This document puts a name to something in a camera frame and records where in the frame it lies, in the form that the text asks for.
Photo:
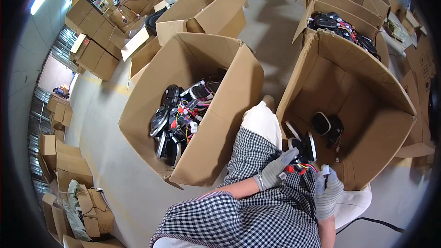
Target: black power cord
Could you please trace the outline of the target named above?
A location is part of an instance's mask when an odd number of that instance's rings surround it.
[[[396,227],[396,226],[394,226],[394,225],[392,225],[392,224],[390,224],[390,223],[387,223],[387,222],[384,222],[384,221],[381,221],[381,220],[372,219],[372,218],[356,218],[356,219],[352,220],[348,225],[346,225],[343,229],[341,229],[340,231],[338,231],[335,235],[340,234],[340,233],[341,233],[344,229],[346,229],[350,224],[352,224],[354,221],[357,221],[357,220],[367,220],[367,221],[370,221],[370,222],[380,223],[380,224],[382,224],[382,225],[384,225],[384,226],[387,226],[387,227],[389,227],[390,229],[392,229],[392,230],[394,230],[394,231],[397,231],[397,232],[399,232],[399,233],[404,233],[404,232],[405,232],[404,229],[398,228],[398,227]]]

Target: concrete floor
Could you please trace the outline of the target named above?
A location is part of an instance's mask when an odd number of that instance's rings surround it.
[[[304,12],[301,1],[248,0],[247,26],[239,36],[255,52],[265,70],[262,94],[276,102],[300,53],[292,37]],[[80,75],[71,95],[73,117],[65,143],[79,146],[94,176],[104,188],[115,215],[114,235],[128,248],[146,247],[169,207],[194,198],[207,188],[165,183],[137,155],[118,129],[118,120],[133,86],[129,62],[121,62],[112,79],[102,82],[89,72]],[[225,176],[225,169],[215,183]],[[405,228],[415,213],[427,181],[410,168],[409,160],[393,160],[371,183],[372,204],[363,216]],[[380,224],[357,221],[339,234],[335,247],[390,247],[400,234]]]

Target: wall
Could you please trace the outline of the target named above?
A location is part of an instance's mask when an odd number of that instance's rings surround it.
[[[29,207],[38,207],[30,178],[27,148],[30,103],[44,59],[64,25],[69,2],[46,0],[34,16],[30,15],[31,5],[32,3],[29,5],[29,10],[24,12],[28,16],[27,22],[12,59],[12,69],[9,75],[8,119],[12,164],[21,185],[25,188],[23,191],[27,200],[35,201]]]
[[[49,57],[46,61],[43,72],[41,72],[38,86],[48,92],[52,92],[55,87],[59,87],[60,85],[69,86],[72,79],[72,70],[55,58]]]

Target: black and white checkered cloth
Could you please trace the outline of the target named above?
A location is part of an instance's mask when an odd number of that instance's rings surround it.
[[[257,174],[282,151],[241,127],[228,175],[219,187]],[[320,247],[314,206],[314,175],[289,173],[279,187],[238,201],[212,192],[171,206],[150,241],[173,237],[207,247]]]

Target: gloved hand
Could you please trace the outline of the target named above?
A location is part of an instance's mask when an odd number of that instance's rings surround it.
[[[259,190],[262,192],[270,188],[274,188],[280,184],[281,179],[279,174],[288,166],[288,164],[299,154],[299,150],[295,147],[287,152],[282,153],[282,155],[276,160],[271,161],[263,171],[259,171],[258,174],[254,175],[254,180],[256,180]]]
[[[327,219],[334,214],[335,203],[343,192],[343,183],[338,179],[337,173],[332,168],[329,171],[326,187],[323,171],[315,174],[314,202],[318,220]]]

